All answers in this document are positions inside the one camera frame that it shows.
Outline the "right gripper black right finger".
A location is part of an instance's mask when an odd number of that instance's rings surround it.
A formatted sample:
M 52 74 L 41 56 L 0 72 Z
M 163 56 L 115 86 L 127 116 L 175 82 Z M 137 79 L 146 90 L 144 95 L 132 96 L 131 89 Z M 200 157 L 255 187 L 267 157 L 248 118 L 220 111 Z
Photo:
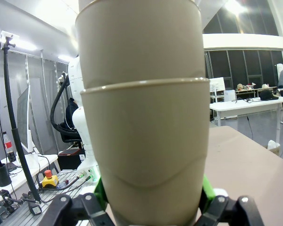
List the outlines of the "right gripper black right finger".
M 204 176 L 199 202 L 201 216 L 197 226 L 217 226 L 227 223 L 230 226 L 263 226 L 264 222 L 255 200 L 247 195 L 233 200 L 227 195 L 217 195 L 208 178 Z

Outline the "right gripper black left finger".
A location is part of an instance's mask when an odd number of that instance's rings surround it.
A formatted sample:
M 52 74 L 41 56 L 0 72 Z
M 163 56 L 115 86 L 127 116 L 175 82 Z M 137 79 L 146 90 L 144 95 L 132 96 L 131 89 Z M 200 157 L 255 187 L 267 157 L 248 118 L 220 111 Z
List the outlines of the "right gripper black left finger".
M 88 220 L 92 226 L 113 226 L 105 211 L 108 199 L 99 180 L 94 193 L 80 194 L 71 198 L 59 194 L 53 198 L 42 217 L 43 226 L 75 226 L 79 221 Z

